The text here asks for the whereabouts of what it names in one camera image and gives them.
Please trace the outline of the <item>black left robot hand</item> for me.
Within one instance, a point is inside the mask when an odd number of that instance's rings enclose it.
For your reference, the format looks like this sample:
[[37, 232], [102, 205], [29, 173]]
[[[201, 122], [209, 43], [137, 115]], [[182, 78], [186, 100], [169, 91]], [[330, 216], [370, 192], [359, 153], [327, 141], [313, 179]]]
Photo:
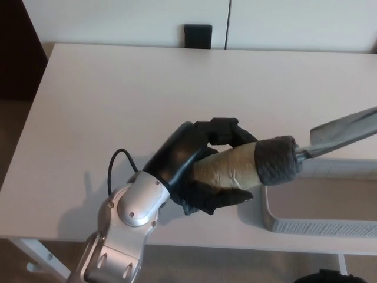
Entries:
[[246, 190], [215, 187], [197, 181], [195, 162], [216, 154], [214, 145], [232, 148], [255, 142], [256, 138], [238, 125], [236, 118], [183, 123], [148, 161], [143, 170], [167, 188], [170, 198], [189, 216], [198, 211], [212, 215], [217, 208], [238, 205], [253, 198]]

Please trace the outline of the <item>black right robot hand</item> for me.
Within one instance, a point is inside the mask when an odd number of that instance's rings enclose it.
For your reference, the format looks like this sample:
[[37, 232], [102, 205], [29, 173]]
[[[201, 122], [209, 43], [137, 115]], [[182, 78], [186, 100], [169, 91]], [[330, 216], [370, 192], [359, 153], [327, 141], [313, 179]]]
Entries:
[[342, 275], [339, 271], [320, 269], [319, 272], [303, 276], [294, 283], [366, 283], [366, 281], [352, 274]]

